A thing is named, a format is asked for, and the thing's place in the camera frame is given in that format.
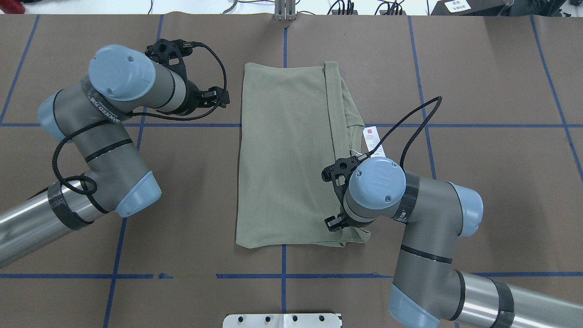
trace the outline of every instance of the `clothing label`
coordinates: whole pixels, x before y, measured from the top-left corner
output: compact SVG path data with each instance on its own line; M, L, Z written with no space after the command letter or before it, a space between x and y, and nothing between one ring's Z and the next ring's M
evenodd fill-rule
M373 150L377 146L378 142L381 140L381 138L378 137L377 127L364 128L363 135L364 135L364 142L366 142L366 148L368 148L368 151ZM386 157L385 151L383 150L382 145L380 145L378 147L377 151L375 151L374 154L372 154L370 156L371 157Z
M445 3L445 6L449 12L462 12L468 9L472 9L466 0L449 1Z

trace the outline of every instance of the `green cloth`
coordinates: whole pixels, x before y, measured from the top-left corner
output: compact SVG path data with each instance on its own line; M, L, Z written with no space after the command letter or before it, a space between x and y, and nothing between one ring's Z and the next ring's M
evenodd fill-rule
M322 170L360 150L364 123L340 77L324 67L245 65L237 244L255 248L365 242L360 228L329 232L340 202Z

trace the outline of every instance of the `white floor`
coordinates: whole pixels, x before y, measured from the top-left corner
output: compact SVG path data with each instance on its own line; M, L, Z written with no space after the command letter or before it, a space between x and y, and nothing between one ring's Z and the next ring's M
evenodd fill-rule
M325 15L333 2L331 0L300 0L300 3L296 6L296 10ZM433 10L436 2L437 0L429 0L429 8L431 10ZM152 13L161 14L173 11L186 13L221 13L230 7L232 3L233 0L153 0ZM359 15L373 15L379 4L380 2L376 0L356 0L354 2L354 9L358 11ZM408 15L427 14L426 0L405 0L402 6ZM150 0L43 0L35 4L25 4L24 7L26 8L26 13L32 14L146 14L150 9ZM583 8L569 5L568 0L562 9L563 12L570 13L573 16L583 16ZM260 12L272 13L273 4L269 2L239 3L230 13Z

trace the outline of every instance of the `light blue joint cap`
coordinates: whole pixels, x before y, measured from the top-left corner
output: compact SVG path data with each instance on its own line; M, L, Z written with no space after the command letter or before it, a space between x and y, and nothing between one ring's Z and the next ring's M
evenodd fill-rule
M115 208L115 211L121 217L127 218L154 204L160 199L161 195L162 190L160 190L158 182L156 182L152 171L150 171L125 195L124 199Z
M156 80L156 69L146 55L110 44L97 50L89 63L89 80L105 97L127 102L150 91Z
M391 284L389 313L409 328L436 328L439 325L439 319L425 311L394 284Z
M371 210L383 210L398 203L405 187L403 169L386 157L365 160L352 173L348 184L354 201Z
M458 193L459 203L462 206L463 215L463 225L462 233L459 235L462 237L470 237L476 233L480 222L482 221L482 216L484 215L484 203L480 194L474 190L462 186L458 186L453 183L451 184L455 192Z
M65 135L59 129L55 120L55 98L57 93L45 100L38 108L38 122L43 129L52 135L57 141L65 139Z

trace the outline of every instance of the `robotic arm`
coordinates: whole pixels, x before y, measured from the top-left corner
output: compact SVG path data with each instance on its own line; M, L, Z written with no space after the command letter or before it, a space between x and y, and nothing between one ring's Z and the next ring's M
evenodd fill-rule
M457 237L473 235L482 220L477 192L366 155L338 159L322 179L333 182L342 205L325 220L330 231L363 227L380 215L406 224L389 300L389 312L405 326L434 328L445 319L492 328L581 327L581 305L452 268Z
M215 56L223 70L223 88L202 92L187 79L182 58L192 54L194 47L205 47ZM178 59L178 64L170 65L172 59ZM142 106L166 116L212 107L197 117L171 119L201 118L229 103L225 89L223 64L202 43L160 39L147 47L145 55L119 45L99 49L89 64L89 74L38 109L41 126L61 142L59 147L72 139L89 170L63 179L55 152L52 165L59 181L0 214L0 267L110 211L128 217L157 201L160 187L120 123L140 114L160 117L131 113Z

